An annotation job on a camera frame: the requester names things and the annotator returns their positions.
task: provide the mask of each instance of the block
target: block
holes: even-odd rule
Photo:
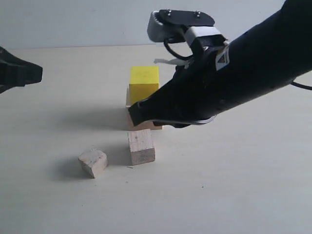
[[[159,68],[157,66],[134,66],[130,77],[131,105],[148,98],[159,89]]]
[[[139,131],[144,129],[150,130],[162,130],[163,126],[155,126],[152,121],[146,121],[144,123],[139,124],[138,126],[133,126],[130,114],[128,112],[128,108],[131,106],[130,102],[130,93],[129,88],[127,89],[127,97],[126,97],[126,109],[127,109],[127,119],[128,119],[128,130],[129,131]]]
[[[90,150],[78,157],[82,169],[93,178],[98,177],[108,166],[107,155],[100,150]]]
[[[155,161],[155,148],[150,129],[128,132],[132,165]]]

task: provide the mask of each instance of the wooden block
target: wooden block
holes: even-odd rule
[[[126,109],[127,109],[127,119],[128,119],[128,130],[129,131],[139,131],[144,129],[150,129],[150,130],[161,130],[163,129],[162,126],[155,126],[152,121],[147,121],[144,123],[139,124],[138,126],[133,126],[130,114],[128,112],[128,108],[131,106],[130,102],[130,93],[129,88],[127,89],[127,97],[126,97]]]
[[[134,66],[130,77],[131,105],[148,98],[159,89],[159,68],[157,66]]]
[[[155,161],[155,148],[150,129],[128,133],[132,165]]]
[[[98,177],[108,165],[107,155],[100,150],[90,150],[78,158],[81,167],[93,178]]]

